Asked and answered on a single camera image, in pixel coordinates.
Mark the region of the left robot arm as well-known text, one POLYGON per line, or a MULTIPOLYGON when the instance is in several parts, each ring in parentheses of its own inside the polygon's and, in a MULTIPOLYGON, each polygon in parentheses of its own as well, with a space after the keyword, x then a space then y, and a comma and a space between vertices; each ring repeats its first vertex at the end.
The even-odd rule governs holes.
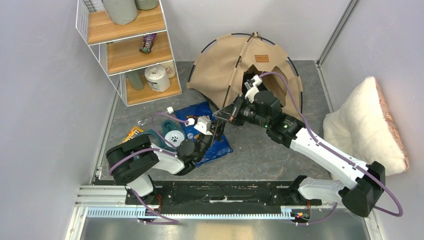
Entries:
POLYGON ((108 173, 118 186, 125 186, 129 194, 137 196, 144 204, 152 204, 157 198, 156 187, 146 173, 150 169, 184 176, 200 164, 213 143, 222 138, 225 124, 213 121, 210 135, 200 133, 196 141, 184 140, 176 151, 169 151, 153 144, 144 133, 110 148, 105 157, 108 173))

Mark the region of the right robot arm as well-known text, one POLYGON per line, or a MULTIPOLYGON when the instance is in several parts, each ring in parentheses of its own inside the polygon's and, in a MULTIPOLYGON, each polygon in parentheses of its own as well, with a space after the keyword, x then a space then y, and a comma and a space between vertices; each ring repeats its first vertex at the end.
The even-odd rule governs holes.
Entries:
POLYGON ((288 191, 289 200, 296 205, 311 199, 342 203, 365 218, 384 192, 386 169, 381 163, 368 164, 329 144, 301 120, 284 113, 270 91, 259 91, 253 101, 240 95, 213 116, 235 126, 250 123, 263 127, 271 140, 307 156, 336 176, 336 180, 298 177, 288 191))

